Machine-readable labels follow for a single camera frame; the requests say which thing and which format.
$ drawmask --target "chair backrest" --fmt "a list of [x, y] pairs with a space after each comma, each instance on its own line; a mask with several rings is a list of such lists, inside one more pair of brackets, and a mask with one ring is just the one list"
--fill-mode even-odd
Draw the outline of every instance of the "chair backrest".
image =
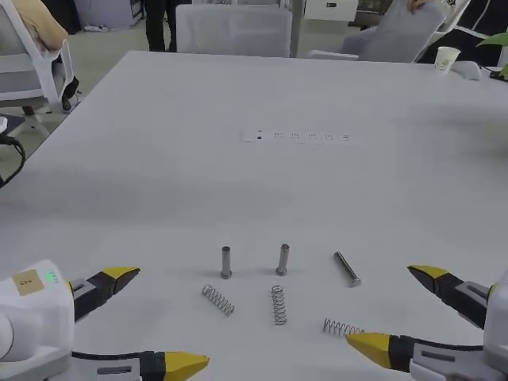
[[456, 0], [455, 9], [448, 17], [448, 20], [434, 33], [433, 40], [438, 40], [445, 34], [450, 33], [460, 21], [471, 0]]
[[0, 0], [0, 101], [42, 96], [30, 52], [40, 56], [11, 0]]
[[176, 39], [183, 53], [289, 57], [292, 13], [271, 6], [181, 5]]
[[230, 6], [279, 6], [279, 1], [280, 0], [192, 0], [192, 4], [216, 4]]
[[358, 60], [410, 64], [444, 20], [445, 15], [433, 2], [412, 14], [407, 0], [394, 0]]

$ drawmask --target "bolt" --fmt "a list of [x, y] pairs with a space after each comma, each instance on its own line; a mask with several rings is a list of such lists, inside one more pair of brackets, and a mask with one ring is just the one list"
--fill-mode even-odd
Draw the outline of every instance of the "bolt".
[[362, 283], [362, 279], [356, 276], [355, 272], [352, 270], [351, 266], [349, 266], [348, 261], [342, 256], [341, 252], [333, 254], [333, 258], [348, 274], [351, 281], [349, 284], [350, 287], [356, 287]]
[[229, 279], [231, 275], [233, 274], [231, 272], [231, 248], [229, 246], [224, 246], [222, 248], [222, 271], [221, 271], [221, 277], [223, 279]]
[[283, 244], [280, 247], [279, 266], [275, 270], [275, 273], [279, 276], [285, 276], [287, 274], [287, 257], [289, 256], [289, 245]]

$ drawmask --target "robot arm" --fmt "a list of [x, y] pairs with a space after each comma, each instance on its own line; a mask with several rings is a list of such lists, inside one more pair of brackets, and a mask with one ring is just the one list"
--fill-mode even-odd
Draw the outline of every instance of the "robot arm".
[[66, 281], [48, 260], [0, 282], [0, 380], [183, 381], [208, 357], [186, 352], [97, 355], [72, 351], [75, 321], [104, 305], [138, 273], [108, 267], [89, 279]]
[[506, 381], [508, 272], [487, 288], [437, 267], [409, 266], [409, 270], [444, 304], [484, 329], [483, 345], [450, 345], [384, 333], [348, 335], [348, 343], [382, 367], [410, 373], [419, 381]]

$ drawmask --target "black pants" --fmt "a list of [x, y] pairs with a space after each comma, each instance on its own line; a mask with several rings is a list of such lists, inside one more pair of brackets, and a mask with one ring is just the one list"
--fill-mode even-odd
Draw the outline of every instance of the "black pants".
[[454, 29], [438, 41], [429, 46], [427, 51], [418, 61], [420, 64], [433, 64], [436, 59], [437, 49], [440, 46], [450, 46], [460, 50], [459, 61], [475, 61], [480, 66], [498, 66], [501, 46], [477, 45], [482, 40], [470, 34]]
[[176, 6], [191, 4], [191, 0], [144, 0], [146, 9], [146, 38], [150, 52], [165, 52], [164, 13], [167, 15], [171, 43], [169, 52], [176, 52]]

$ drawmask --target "power strip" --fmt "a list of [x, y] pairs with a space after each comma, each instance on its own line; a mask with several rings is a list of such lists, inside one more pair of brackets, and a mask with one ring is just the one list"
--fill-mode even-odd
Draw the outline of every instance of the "power strip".
[[244, 142], [279, 141], [293, 144], [348, 144], [351, 142], [348, 133], [289, 133], [262, 129], [242, 131], [241, 138]]

